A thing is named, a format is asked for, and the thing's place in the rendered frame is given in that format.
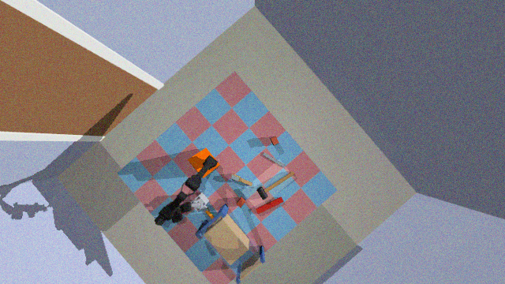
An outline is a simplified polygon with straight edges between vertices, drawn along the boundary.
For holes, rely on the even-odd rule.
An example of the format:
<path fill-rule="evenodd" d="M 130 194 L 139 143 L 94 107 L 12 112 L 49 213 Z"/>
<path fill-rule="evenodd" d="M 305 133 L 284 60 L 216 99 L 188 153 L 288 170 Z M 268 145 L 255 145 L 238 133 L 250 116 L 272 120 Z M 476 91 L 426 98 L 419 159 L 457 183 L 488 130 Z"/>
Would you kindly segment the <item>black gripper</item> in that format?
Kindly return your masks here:
<path fill-rule="evenodd" d="M 184 203 L 181 206 L 179 205 L 177 207 L 177 210 L 176 210 L 175 214 L 178 213 L 178 211 L 182 211 L 182 213 L 191 211 L 191 203 L 187 202 L 187 203 Z"/>

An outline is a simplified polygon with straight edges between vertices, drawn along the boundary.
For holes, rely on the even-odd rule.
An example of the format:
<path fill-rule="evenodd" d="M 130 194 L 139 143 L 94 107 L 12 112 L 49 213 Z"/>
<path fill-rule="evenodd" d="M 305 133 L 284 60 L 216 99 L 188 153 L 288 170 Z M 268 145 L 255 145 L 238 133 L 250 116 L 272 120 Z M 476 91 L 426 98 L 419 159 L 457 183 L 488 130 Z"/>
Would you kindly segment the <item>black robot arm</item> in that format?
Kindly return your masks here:
<path fill-rule="evenodd" d="M 201 183 L 201 178 L 205 175 L 205 173 L 210 170 L 212 167 L 215 167 L 217 164 L 217 161 L 212 158 L 210 155 L 205 159 L 205 162 L 203 163 L 203 167 L 201 170 L 196 174 L 193 175 L 192 177 L 189 177 L 184 184 L 193 191 L 192 194 L 195 193 L 196 190 L 200 187 Z M 182 201 L 184 201 L 187 198 L 187 195 L 185 195 L 182 192 L 182 187 L 181 186 L 181 191 L 179 194 L 177 194 L 177 198 L 175 201 L 166 206 L 163 207 L 163 209 L 158 213 L 159 215 L 157 218 L 154 220 L 156 225 L 161 226 L 164 224 L 166 220 L 171 220 L 172 222 L 179 222 L 183 219 L 183 215 L 181 214 L 181 211 L 178 211 L 178 213 L 175 214 L 177 207 L 180 205 Z M 188 196 L 191 196 L 192 194 L 189 194 Z"/>

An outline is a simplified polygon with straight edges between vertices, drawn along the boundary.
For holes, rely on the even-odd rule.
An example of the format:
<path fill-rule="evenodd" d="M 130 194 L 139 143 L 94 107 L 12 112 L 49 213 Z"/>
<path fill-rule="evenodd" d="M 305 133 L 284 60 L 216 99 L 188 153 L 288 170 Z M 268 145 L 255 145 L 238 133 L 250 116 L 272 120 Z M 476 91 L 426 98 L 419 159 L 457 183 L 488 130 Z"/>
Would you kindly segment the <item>black-headed mallet with wooden handle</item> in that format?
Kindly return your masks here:
<path fill-rule="evenodd" d="M 267 193 L 268 191 L 270 191 L 271 189 L 273 189 L 275 186 L 281 184 L 282 182 L 284 182 L 286 179 L 290 178 L 291 176 L 293 176 L 295 173 L 292 171 L 291 173 L 287 174 L 285 177 L 281 178 L 280 180 L 278 180 L 276 183 L 274 183 L 273 185 L 269 186 L 268 188 L 266 188 L 265 190 L 262 188 L 262 187 L 259 187 L 257 189 L 257 192 L 260 194 L 261 198 L 263 200 L 265 200 L 267 198 Z"/>

